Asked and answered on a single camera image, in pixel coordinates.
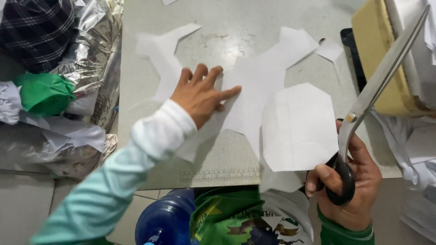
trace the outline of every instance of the green cloth bundle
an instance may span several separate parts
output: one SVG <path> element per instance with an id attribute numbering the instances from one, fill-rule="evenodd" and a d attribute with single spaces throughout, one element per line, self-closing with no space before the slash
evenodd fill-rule
<path id="1" fill-rule="evenodd" d="M 20 89 L 21 104 L 37 117 L 56 116 L 65 111 L 73 95 L 74 85 L 63 76 L 51 73 L 19 75 L 14 84 Z"/>

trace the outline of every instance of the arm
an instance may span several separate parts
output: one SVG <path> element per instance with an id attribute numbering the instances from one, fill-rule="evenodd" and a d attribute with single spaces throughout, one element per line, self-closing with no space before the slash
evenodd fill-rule
<path id="1" fill-rule="evenodd" d="M 338 131 L 341 125 L 341 121 L 336 121 Z M 351 137 L 348 150 L 352 156 L 349 158 L 349 166 L 356 179 L 353 199 L 346 205 L 336 206 L 328 199 L 325 188 L 316 191 L 316 183 L 320 178 L 333 192 L 341 195 L 341 177 L 324 164 L 307 174 L 306 194 L 315 194 L 317 199 L 323 245 L 374 245 L 371 207 L 377 197 L 382 174 L 357 135 Z"/>
<path id="2" fill-rule="evenodd" d="M 107 236 L 120 220 L 146 172 L 171 157 L 197 131 L 172 100 L 133 126 L 129 144 L 111 155 L 62 201 L 31 244 L 75 244 Z"/>
<path id="3" fill-rule="evenodd" d="M 111 155 L 62 201 L 31 239 L 33 245 L 99 244 L 120 220 L 133 194 L 145 181 L 146 172 L 170 158 L 183 141 L 212 116 L 222 111 L 221 101 L 241 91 L 241 86 L 215 91 L 222 67 L 199 64 L 194 74 L 182 70 L 179 83 L 165 104 L 149 118 L 133 126 L 131 141 Z"/>

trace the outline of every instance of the scissors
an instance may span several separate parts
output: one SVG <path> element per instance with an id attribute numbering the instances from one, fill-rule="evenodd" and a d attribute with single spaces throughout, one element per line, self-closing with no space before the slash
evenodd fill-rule
<path id="1" fill-rule="evenodd" d="M 356 189 L 353 170 L 351 170 L 348 165 L 348 144 L 350 143 L 351 136 L 359 127 L 375 101 L 379 98 L 392 76 L 397 72 L 402 60 L 409 52 L 416 37 L 424 26 L 429 9 L 430 6 L 427 5 L 422 13 L 415 17 L 392 45 L 369 79 L 362 93 L 360 93 L 356 102 L 352 105 L 350 112 L 345 117 L 339 129 L 339 151 L 326 163 L 326 165 L 333 168 L 342 179 L 341 196 L 326 187 L 327 197 L 337 206 L 348 204 L 353 199 Z M 316 190 L 320 191 L 323 187 L 324 183 L 321 179 L 318 179 Z"/>

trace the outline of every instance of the scissor blade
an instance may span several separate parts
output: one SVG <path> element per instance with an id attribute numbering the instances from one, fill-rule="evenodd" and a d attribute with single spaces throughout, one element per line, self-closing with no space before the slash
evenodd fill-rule
<path id="1" fill-rule="evenodd" d="M 430 10 L 427 5 L 422 13 L 406 27 L 404 32 L 394 42 L 392 47 L 382 59 L 374 74 L 367 82 L 357 101 L 352 105 L 348 115 L 355 115 L 353 120 L 344 120 L 339 130 L 339 156 L 343 162 L 347 163 L 347 150 L 350 138 L 359 127 L 369 109 L 374 105 L 392 76 L 397 72 L 404 57 L 409 52 L 416 37 L 421 31 Z"/>

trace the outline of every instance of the blue water bottle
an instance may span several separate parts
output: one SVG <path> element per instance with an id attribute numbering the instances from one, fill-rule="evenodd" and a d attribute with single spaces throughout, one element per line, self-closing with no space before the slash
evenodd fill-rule
<path id="1" fill-rule="evenodd" d="M 138 218 L 136 245 L 189 245 L 194 190 L 176 189 L 150 204 Z"/>

